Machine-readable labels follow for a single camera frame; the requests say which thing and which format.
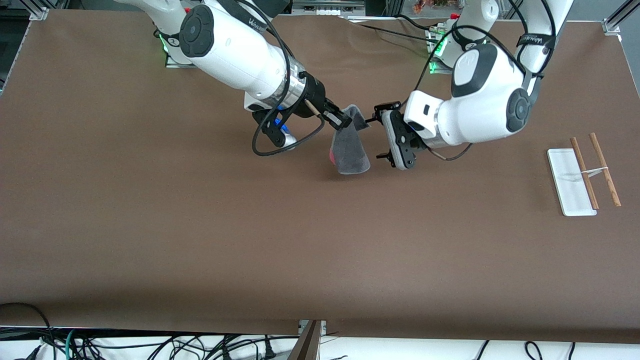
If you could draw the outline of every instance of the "white tray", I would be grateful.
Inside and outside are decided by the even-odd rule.
[[[591,207],[573,149],[547,151],[562,213],[566,217],[588,217],[597,214]]]

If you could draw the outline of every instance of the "fabric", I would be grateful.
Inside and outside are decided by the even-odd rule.
[[[342,175],[355,175],[366,172],[371,167],[369,157],[364,150],[358,131],[366,129],[369,125],[358,106],[351,104],[343,109],[352,119],[351,125],[333,133],[329,159]]]

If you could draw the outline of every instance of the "green light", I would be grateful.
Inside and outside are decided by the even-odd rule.
[[[162,47],[164,51],[168,54],[169,50],[166,49],[166,43],[164,42],[164,39],[162,38],[162,36],[160,36],[160,41],[162,41]]]
[[[436,56],[442,56],[445,46],[447,46],[447,38],[445,38],[436,48]]]

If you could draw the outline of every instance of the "power cord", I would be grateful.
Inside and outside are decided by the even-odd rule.
[[[485,340],[482,346],[480,347],[480,351],[478,352],[478,356],[476,356],[476,360],[480,360],[487,345],[489,345],[489,340]]]
[[[397,14],[397,15],[394,15],[394,17],[395,17],[395,18],[397,18],[397,19],[404,19],[404,20],[407,20],[411,25],[415,26],[416,28],[422,29],[422,30],[424,30],[424,31],[429,31],[429,28],[430,28],[431,26],[438,26],[438,23],[437,23],[437,22],[436,22],[435,24],[433,24],[433,25],[429,25],[429,26],[423,26],[423,25],[420,25],[420,24],[418,24],[417,22],[413,21],[413,19],[412,19],[412,18],[410,18],[409,16],[406,16],[405,14],[402,14],[402,13],[399,13],[399,14]]]
[[[8,306],[28,307],[31,310],[33,310],[36,313],[38,313],[38,315],[40,315],[40,318],[44,322],[45,326],[47,327],[47,332],[49,333],[49,339],[51,340],[52,343],[54,343],[56,341],[56,338],[53,336],[53,332],[51,331],[51,324],[49,323],[49,319],[47,319],[47,317],[44,316],[44,313],[42,312],[42,310],[40,310],[37,306],[32,305],[32,304],[27,304],[26,302],[5,302],[4,304],[0,304],[0,308],[8,307]],[[54,348],[53,360],[56,360],[57,358],[58,358],[58,352]]]
[[[427,42],[431,42],[431,43],[436,43],[437,41],[435,39],[430,39],[430,38],[425,38],[425,37],[417,37],[415,35],[409,35],[409,34],[405,34],[405,33],[399,33],[397,31],[392,31],[392,30],[387,30],[387,29],[383,29],[383,28],[377,28],[375,26],[370,26],[370,25],[365,25],[365,24],[359,24],[360,26],[362,26],[363,28],[367,28],[367,29],[373,29],[373,30],[377,30],[377,31],[382,31],[384,33],[390,33],[390,34],[394,34],[394,35],[398,35],[400,37],[406,37],[406,38],[414,38],[417,40],[422,40],[422,41],[427,41]]]
[[[533,345],[534,348],[536,348],[536,351],[538,352],[538,358],[536,359],[535,357],[533,357],[533,355],[531,355],[531,353],[529,352],[529,345]],[[527,353],[527,356],[529,356],[529,359],[531,360],[542,360],[542,353],[540,352],[540,348],[538,347],[538,344],[536,344],[533,341],[527,341],[526,343],[524,343],[524,351]]]
[[[273,352],[273,348],[271,348],[271,342],[269,341],[269,336],[264,336],[264,360],[271,360],[276,357],[276,353]]]

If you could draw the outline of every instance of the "black cable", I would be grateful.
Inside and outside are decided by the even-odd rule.
[[[547,0],[540,0],[540,1],[542,2],[542,6],[544,6],[545,11],[547,12],[547,16],[549,17],[549,22],[551,23],[551,36],[554,37],[554,41],[555,41],[557,36],[557,31],[556,31],[556,22],[554,20],[554,16],[551,13],[551,8],[549,8],[549,4],[547,3]],[[545,62],[542,64],[542,67],[540,67],[539,73],[542,73],[545,70],[545,68],[547,68],[547,65],[549,64],[549,61],[551,60],[551,56],[553,56],[553,54],[554,54],[554,50],[549,49],[547,58],[545,59]]]
[[[31,304],[27,304],[26,302],[5,302],[4,304],[0,304],[0,307],[6,307],[6,306],[28,307],[31,310],[33,310],[36,313],[38,313],[38,315],[40,315],[40,317],[42,318],[42,321],[44,321],[44,324],[47,326],[47,330],[49,332],[49,336],[51,337],[51,342],[55,342],[56,341],[56,338],[54,338],[53,332],[51,331],[51,324],[49,323],[49,319],[47,319],[47,317],[44,315],[42,310],[40,310],[37,306],[31,305]],[[53,359],[56,360],[57,358],[58,358],[58,352],[54,348],[54,350],[53,350]]]
[[[482,346],[480,347],[480,351],[478,352],[478,356],[476,357],[476,360],[480,360],[487,345],[489,345],[489,340],[485,340]]]
[[[149,354],[147,360],[154,360],[156,356],[160,354],[160,351],[162,351],[162,349],[167,346],[167,344],[172,342],[175,338],[177,338],[177,336],[172,336],[171,338],[168,338],[164,343],[161,343],[151,354]]]
[[[394,15],[394,17],[395,17],[395,18],[397,18],[397,19],[404,19],[404,20],[407,20],[408,22],[410,22],[410,23],[411,23],[411,25],[415,26],[416,28],[419,28],[419,29],[425,30],[425,31],[429,31],[429,28],[430,28],[430,27],[432,27],[432,26],[438,26],[438,23],[437,23],[437,22],[436,22],[435,24],[433,24],[433,25],[429,25],[429,26],[423,26],[423,25],[420,25],[420,24],[418,24],[417,22],[413,21],[413,19],[412,19],[412,18],[410,18],[409,16],[406,16],[406,15],[401,14],[401,13],[399,13],[399,14],[397,14],[397,15]]]
[[[274,337],[272,337],[272,338],[269,338],[269,340],[298,339],[298,338],[299,338],[299,336],[274,336]],[[248,345],[251,345],[251,344],[254,344],[254,343],[261,343],[261,342],[263,342],[263,341],[265,341],[265,339],[250,340],[250,341],[249,341],[249,342],[247,342],[246,344],[239,345],[239,346],[237,346],[237,347],[228,347],[228,351],[229,351],[229,352],[231,352],[231,351],[236,350],[236,349],[239,349],[239,348],[241,348],[241,347],[245,347],[245,346],[248,346]],[[213,358],[213,359],[211,359],[211,360],[217,360],[217,359],[219,359],[220,357],[222,357],[222,355],[223,355],[223,354],[220,354],[220,355],[218,355],[218,356],[214,357],[214,358]]]
[[[239,338],[240,335],[231,335],[231,336],[225,336],[222,340],[220,340],[210,351],[209,354],[206,355],[204,357],[203,360],[209,360],[210,358],[213,357],[213,355],[215,355],[218,351],[222,350],[223,346],[226,346],[226,343],[228,341],[232,341],[234,339]]]
[[[529,352],[529,345],[533,345],[533,347],[536,348],[536,351],[538,352],[538,358],[536,359],[535,357],[533,357],[531,355],[531,353]],[[538,347],[538,344],[536,344],[533,341],[527,341],[526,343],[524,343],[524,351],[527,353],[527,356],[529,356],[529,359],[531,360],[542,360],[542,353],[540,352],[540,348]]]
[[[520,12],[520,7],[516,6],[516,4],[513,2],[513,0],[507,0],[507,1],[509,1],[509,4],[511,4],[511,7],[516,12],[516,14],[518,14],[518,17],[520,18],[520,22],[522,23],[522,27],[524,28],[524,33],[525,34],[528,33],[529,32],[529,26],[527,25],[527,20],[522,15],[522,12]]]
[[[273,351],[271,347],[271,341],[269,340],[269,336],[264,336],[264,360],[271,360],[276,357],[276,353]]]
[[[574,350],[575,350],[575,342],[571,343],[571,348],[569,349],[569,356],[567,356],[566,360],[572,360]]]
[[[314,135],[318,134],[318,132],[320,132],[320,130],[322,130],[322,128],[324,127],[324,119],[320,118],[321,120],[320,126],[318,126],[316,130],[314,130],[313,132],[311,132],[309,135],[305,136],[301,140],[298,140],[278,150],[273,150],[268,152],[262,152],[258,150],[256,142],[258,140],[258,136],[260,135],[260,132],[262,131],[262,127],[264,126],[264,124],[267,123],[267,121],[269,121],[271,116],[273,116],[276,113],[276,111],[278,111],[278,107],[280,107],[282,102],[286,99],[287,95],[289,94],[289,85],[291,84],[291,62],[289,61],[289,54],[288,54],[288,51],[286,50],[287,46],[285,45],[284,41],[278,34],[278,31],[273,27],[273,24],[271,23],[267,15],[260,8],[248,2],[247,0],[236,0],[236,1],[241,4],[245,4],[246,6],[250,7],[253,11],[255,11],[258,15],[260,15],[262,20],[267,24],[267,27],[270,30],[269,33],[272,34],[278,41],[278,45],[282,49],[282,54],[284,55],[287,79],[285,80],[284,88],[282,89],[282,95],[278,99],[277,103],[273,107],[271,107],[271,109],[265,114],[264,118],[262,118],[262,121],[260,122],[258,127],[255,129],[255,132],[253,133],[253,138],[251,140],[252,151],[254,154],[258,156],[272,156],[272,155],[280,154],[281,152],[287,151],[289,149],[294,148],[295,146],[302,144],[303,142],[306,142],[307,140],[312,138]]]
[[[273,32],[271,31],[271,29],[267,28],[267,32],[271,35],[273,35],[275,37],[275,35],[273,34]],[[285,50],[287,50],[287,52],[289,53],[289,56],[291,56],[291,58],[296,58],[293,53],[291,52],[291,49],[289,49],[289,46],[287,45],[287,43],[283,42],[284,44],[284,48]]]
[[[365,25],[365,24],[358,24],[358,25],[362,26],[363,28],[379,30],[379,31],[383,31],[385,33],[390,33],[390,34],[398,35],[398,36],[401,36],[401,37],[414,38],[414,39],[417,39],[417,40],[423,40],[423,41],[427,41],[427,42],[431,42],[431,43],[436,43],[437,42],[437,40],[435,40],[435,39],[430,39],[430,38],[425,38],[425,37],[417,37],[415,35],[399,33],[397,31],[387,30],[387,29],[383,29],[383,28],[376,28],[375,26],[369,26],[369,25]]]
[[[176,347],[176,346],[175,346],[175,343],[176,343],[176,342],[177,342],[178,344],[180,344],[180,346],[179,346],[179,347]],[[174,359],[175,359],[175,356],[176,356],[176,355],[177,355],[181,350],[184,350],[184,351],[186,351],[186,352],[190,352],[190,353],[192,353],[192,354],[196,355],[196,357],[198,358],[198,360],[201,360],[201,358],[200,358],[200,354],[198,354],[197,352],[195,352],[195,351],[193,351],[193,350],[190,350],[190,349],[186,348],[186,347],[187,347],[187,345],[188,345],[188,343],[182,343],[181,341],[172,341],[172,345],[173,345],[173,349],[171,350],[171,353],[169,354],[169,360],[174,360]]]
[[[162,343],[153,343],[153,344],[136,344],[136,345],[123,345],[123,346],[109,346],[109,345],[96,345],[93,344],[93,347],[97,348],[108,348],[108,349],[123,349],[123,348],[139,348],[139,347],[156,347],[162,345]]]

